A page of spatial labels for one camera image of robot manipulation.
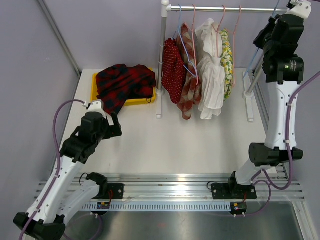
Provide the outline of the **blue wire hanger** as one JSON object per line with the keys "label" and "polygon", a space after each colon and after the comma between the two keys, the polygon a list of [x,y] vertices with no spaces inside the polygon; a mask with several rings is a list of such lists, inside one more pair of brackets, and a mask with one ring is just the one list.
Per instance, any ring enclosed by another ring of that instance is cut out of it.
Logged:
{"label": "blue wire hanger", "polygon": [[[274,9],[273,9],[273,12],[272,12],[272,15],[271,15],[272,17],[274,17],[274,16],[276,15],[276,11],[277,11],[277,8],[278,8],[278,6],[279,6],[279,3],[280,3],[280,0],[277,1],[276,5],[275,5],[275,7],[274,7]],[[249,65],[248,65],[248,67],[246,68],[246,70],[245,70],[245,72],[244,72],[244,76],[243,76],[243,77],[245,77],[246,75],[248,75],[248,73],[249,73],[250,69],[252,68],[253,63],[254,63],[257,55],[258,55],[258,52],[259,52],[259,49],[256,48],[256,50],[255,50],[255,52],[254,52],[254,55],[252,56],[252,58],[251,58],[251,60],[250,60],[250,62],[249,62]]]}

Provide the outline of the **pink wire hanger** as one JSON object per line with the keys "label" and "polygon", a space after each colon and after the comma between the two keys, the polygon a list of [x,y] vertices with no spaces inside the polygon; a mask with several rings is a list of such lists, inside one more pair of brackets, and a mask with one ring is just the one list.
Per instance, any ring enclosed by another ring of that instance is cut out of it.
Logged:
{"label": "pink wire hanger", "polygon": [[232,81],[231,81],[231,87],[234,88],[236,85],[236,73],[235,73],[235,68],[236,68],[236,35],[237,35],[237,29],[238,29],[238,25],[239,25],[239,21],[242,15],[242,6],[239,5],[239,11],[238,11],[238,17],[237,17],[237,21],[232,33],[232,60],[233,60],[233,64],[232,64]]}

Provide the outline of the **lemon print skirt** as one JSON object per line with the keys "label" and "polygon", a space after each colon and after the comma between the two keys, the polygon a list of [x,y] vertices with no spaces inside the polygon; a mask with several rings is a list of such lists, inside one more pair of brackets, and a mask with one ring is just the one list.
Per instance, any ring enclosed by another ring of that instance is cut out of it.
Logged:
{"label": "lemon print skirt", "polygon": [[234,61],[233,52],[229,39],[229,32],[226,28],[220,32],[222,40],[222,54],[221,54],[221,65],[224,68],[225,78],[224,78],[224,100],[226,101],[233,89],[234,83]]}

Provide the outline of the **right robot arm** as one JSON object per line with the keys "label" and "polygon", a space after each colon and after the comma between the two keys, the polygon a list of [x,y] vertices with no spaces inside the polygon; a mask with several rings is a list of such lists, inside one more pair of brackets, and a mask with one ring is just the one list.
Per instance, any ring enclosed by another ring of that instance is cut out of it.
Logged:
{"label": "right robot arm", "polygon": [[293,162],[303,157],[295,137],[295,104],[304,78],[304,61],[295,51],[303,31],[302,17],[277,15],[253,42],[263,50],[262,69],[270,98],[268,129],[265,141],[250,144],[248,161],[228,179],[226,190],[232,198],[239,198],[259,174],[282,163],[289,163],[287,183],[291,184]]}

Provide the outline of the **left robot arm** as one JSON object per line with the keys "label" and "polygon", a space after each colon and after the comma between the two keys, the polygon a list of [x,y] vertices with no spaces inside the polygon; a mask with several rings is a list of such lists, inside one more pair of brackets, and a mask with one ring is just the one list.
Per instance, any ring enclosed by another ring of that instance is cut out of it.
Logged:
{"label": "left robot arm", "polygon": [[86,202],[113,196],[107,177],[92,172],[78,190],[64,199],[75,176],[95,153],[99,143],[122,135],[117,114],[112,113],[111,118],[113,124],[96,111],[87,112],[81,118],[81,124],[64,141],[55,169],[34,204],[13,219],[23,235],[36,240],[59,240],[69,221]]}

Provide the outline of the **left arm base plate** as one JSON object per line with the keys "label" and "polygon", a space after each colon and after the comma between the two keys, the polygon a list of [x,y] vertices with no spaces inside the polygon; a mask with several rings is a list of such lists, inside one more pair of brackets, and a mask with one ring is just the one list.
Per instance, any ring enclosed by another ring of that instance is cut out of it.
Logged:
{"label": "left arm base plate", "polygon": [[125,185],[123,183],[108,183],[100,188],[97,199],[109,200],[122,200],[124,196]]}

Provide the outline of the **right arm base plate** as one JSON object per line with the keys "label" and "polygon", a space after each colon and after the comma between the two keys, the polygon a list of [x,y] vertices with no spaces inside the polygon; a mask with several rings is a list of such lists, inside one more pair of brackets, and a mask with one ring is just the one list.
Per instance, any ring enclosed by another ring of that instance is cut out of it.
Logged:
{"label": "right arm base plate", "polygon": [[212,183],[211,193],[214,200],[256,200],[256,189],[252,185],[230,187],[228,183]]}

